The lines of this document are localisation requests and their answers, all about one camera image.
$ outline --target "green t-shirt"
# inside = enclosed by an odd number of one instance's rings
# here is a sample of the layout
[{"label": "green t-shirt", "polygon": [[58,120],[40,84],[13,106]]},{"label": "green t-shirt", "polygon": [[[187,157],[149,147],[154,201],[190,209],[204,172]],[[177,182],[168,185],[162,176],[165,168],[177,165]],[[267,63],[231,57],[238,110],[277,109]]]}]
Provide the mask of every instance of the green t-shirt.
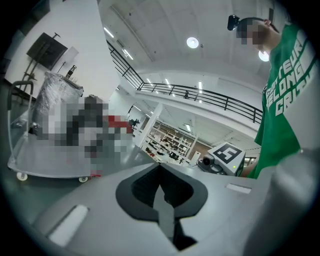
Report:
[{"label": "green t-shirt", "polygon": [[255,138],[261,145],[257,166],[248,175],[256,179],[261,170],[275,166],[300,146],[284,112],[306,87],[316,71],[311,42],[296,25],[286,25],[280,43],[271,51],[269,79],[262,93],[262,120]]}]

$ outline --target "tv screen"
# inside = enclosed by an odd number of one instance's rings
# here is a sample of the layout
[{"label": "tv screen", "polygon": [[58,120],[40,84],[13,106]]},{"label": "tv screen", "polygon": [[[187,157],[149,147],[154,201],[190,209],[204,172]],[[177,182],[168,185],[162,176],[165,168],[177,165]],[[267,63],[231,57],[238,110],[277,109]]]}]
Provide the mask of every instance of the tv screen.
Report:
[{"label": "tv screen", "polygon": [[57,61],[67,50],[67,47],[48,34],[42,33],[26,54],[37,60],[45,48],[47,48],[47,50],[40,58],[39,63],[48,70],[52,70]]}]

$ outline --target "black recessed slot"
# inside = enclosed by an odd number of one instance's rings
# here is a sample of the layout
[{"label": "black recessed slot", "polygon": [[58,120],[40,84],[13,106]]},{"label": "black recessed slot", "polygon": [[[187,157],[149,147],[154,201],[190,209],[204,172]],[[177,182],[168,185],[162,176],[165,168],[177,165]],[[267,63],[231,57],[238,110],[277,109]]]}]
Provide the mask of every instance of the black recessed slot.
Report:
[{"label": "black recessed slot", "polygon": [[116,200],[132,218],[159,224],[158,211],[153,209],[159,186],[166,202],[174,208],[172,243],[183,250],[197,241],[184,235],[180,219],[196,215],[208,198],[207,188],[200,181],[166,164],[151,166],[123,180],[116,189]]}]

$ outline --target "black metal railing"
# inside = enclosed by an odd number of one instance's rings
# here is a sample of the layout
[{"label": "black metal railing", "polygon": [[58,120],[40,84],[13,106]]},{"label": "black metal railing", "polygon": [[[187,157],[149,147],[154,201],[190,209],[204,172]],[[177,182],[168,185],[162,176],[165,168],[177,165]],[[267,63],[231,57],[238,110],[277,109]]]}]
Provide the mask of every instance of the black metal railing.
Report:
[{"label": "black metal railing", "polygon": [[125,58],[120,54],[108,41],[108,47],[112,60],[115,64],[116,70],[127,79],[127,81],[137,90],[144,84],[142,78],[137,74],[137,72],[131,67],[131,65],[125,60]]},{"label": "black metal railing", "polygon": [[146,83],[137,74],[137,72],[125,60],[108,41],[108,47],[116,70],[127,79],[127,81],[136,89],[142,92],[155,94],[165,94],[173,97],[185,98],[191,101],[198,101],[203,104],[211,104],[223,108],[225,111],[232,111],[241,116],[250,119],[253,123],[261,123],[262,111],[241,100],[216,93],[209,90],[200,90],[195,87],[165,84],[165,83]]},{"label": "black metal railing", "polygon": [[225,111],[232,111],[250,119],[253,123],[261,123],[263,112],[241,100],[216,93],[209,90],[165,83],[144,83],[138,90],[155,94],[165,94],[172,97],[184,98],[190,101],[197,101],[202,104],[211,104],[223,108]]}]

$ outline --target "balcony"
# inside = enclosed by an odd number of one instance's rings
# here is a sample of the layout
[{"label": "balcony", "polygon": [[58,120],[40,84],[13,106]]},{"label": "balcony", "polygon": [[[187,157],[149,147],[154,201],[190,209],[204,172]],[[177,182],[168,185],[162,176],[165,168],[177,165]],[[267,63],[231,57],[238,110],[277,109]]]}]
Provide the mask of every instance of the balcony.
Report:
[{"label": "balcony", "polygon": [[218,107],[226,112],[236,113],[247,121],[260,124],[263,112],[241,100],[209,90],[183,86],[178,84],[147,83],[137,74],[125,58],[108,41],[108,47],[116,70],[137,91],[153,96],[169,96],[172,100],[182,99],[203,105]]}]

